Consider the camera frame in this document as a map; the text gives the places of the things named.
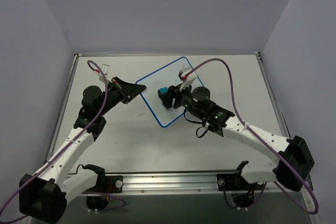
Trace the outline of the aluminium table edge frame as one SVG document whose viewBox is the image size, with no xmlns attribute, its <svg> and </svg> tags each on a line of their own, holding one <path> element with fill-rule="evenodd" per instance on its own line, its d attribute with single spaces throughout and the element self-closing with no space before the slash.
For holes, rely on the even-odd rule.
<svg viewBox="0 0 336 224">
<path fill-rule="evenodd" d="M 284 118 L 271 91 L 261 58 L 251 55 L 212 56 L 186 54 L 79 54 L 75 56 L 70 72 L 60 118 L 53 136 L 51 149 L 58 148 L 67 137 L 80 109 L 83 90 L 100 85 L 87 61 L 109 65 L 108 76 L 117 76 L 127 82 L 136 82 L 150 72 L 179 58 L 186 57 L 192 66 L 200 65 L 197 75 L 210 89 L 211 98 L 228 110 L 238 110 L 242 118 L 274 134 L 288 136 Z M 196 126 L 179 117 L 166 128 L 159 126 L 141 97 L 129 105 L 118 105 L 106 115 L 107 124 L 98 138 L 103 147 L 116 144 L 158 144 L 185 147 L 202 144 L 234 145 L 233 140 L 208 133 L 198 139 Z"/>
</svg>

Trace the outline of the blue bone-shaped eraser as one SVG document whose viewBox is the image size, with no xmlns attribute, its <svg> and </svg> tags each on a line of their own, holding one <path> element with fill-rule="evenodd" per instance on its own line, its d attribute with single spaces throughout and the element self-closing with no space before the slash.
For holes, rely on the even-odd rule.
<svg viewBox="0 0 336 224">
<path fill-rule="evenodd" d="M 158 89 L 158 94 L 167 94 L 167 92 L 168 92 L 168 88 L 167 87 L 163 87 L 163 88 L 159 88 Z"/>
</svg>

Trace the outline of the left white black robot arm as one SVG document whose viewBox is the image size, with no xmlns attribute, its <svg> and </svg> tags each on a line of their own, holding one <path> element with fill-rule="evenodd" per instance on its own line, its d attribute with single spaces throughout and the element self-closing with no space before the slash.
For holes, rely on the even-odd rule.
<svg viewBox="0 0 336 224">
<path fill-rule="evenodd" d="M 146 86 L 114 77 L 105 85 L 89 86 L 83 91 L 82 107 L 68 137 L 54 155 L 34 175 L 24 175 L 19 182 L 19 211 L 47 223 L 57 223 L 68 203 L 89 191 L 101 193 L 107 186 L 105 170 L 85 165 L 77 174 L 68 173 L 79 157 L 102 133 L 103 117 L 118 103 L 128 104 Z"/>
</svg>

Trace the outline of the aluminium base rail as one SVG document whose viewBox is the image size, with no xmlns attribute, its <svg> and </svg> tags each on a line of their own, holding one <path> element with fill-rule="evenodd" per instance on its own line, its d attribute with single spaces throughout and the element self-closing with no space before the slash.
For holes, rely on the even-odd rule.
<svg viewBox="0 0 336 224">
<path fill-rule="evenodd" d="M 123 195 L 245 193 L 252 186 L 232 171 L 107 174 L 100 193 Z"/>
</svg>

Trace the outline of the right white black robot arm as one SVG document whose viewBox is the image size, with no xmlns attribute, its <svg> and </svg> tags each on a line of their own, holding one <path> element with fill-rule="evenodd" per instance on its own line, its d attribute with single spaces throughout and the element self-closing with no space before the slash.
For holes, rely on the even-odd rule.
<svg viewBox="0 0 336 224">
<path fill-rule="evenodd" d="M 206 87 L 181 90 L 180 86 L 170 86 L 157 92 L 166 109 L 184 108 L 197 118 L 195 124 L 205 132 L 239 141 L 268 157 L 265 163 L 242 161 L 233 175 L 236 187 L 244 189 L 250 184 L 273 182 L 292 191 L 302 189 L 303 181 L 314 166 L 303 138 L 279 136 L 244 122 L 238 115 L 211 101 Z"/>
</svg>

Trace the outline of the blue framed whiteboard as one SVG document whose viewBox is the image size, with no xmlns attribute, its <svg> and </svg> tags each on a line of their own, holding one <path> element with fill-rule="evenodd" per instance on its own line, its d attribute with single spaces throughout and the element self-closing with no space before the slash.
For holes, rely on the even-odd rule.
<svg viewBox="0 0 336 224">
<path fill-rule="evenodd" d="M 175 94 L 182 84 L 179 73 L 191 68 L 190 61 L 182 56 L 136 81 L 136 84 L 146 86 L 141 97 L 160 127 L 168 127 L 183 115 L 184 105 L 174 107 Z"/>
</svg>

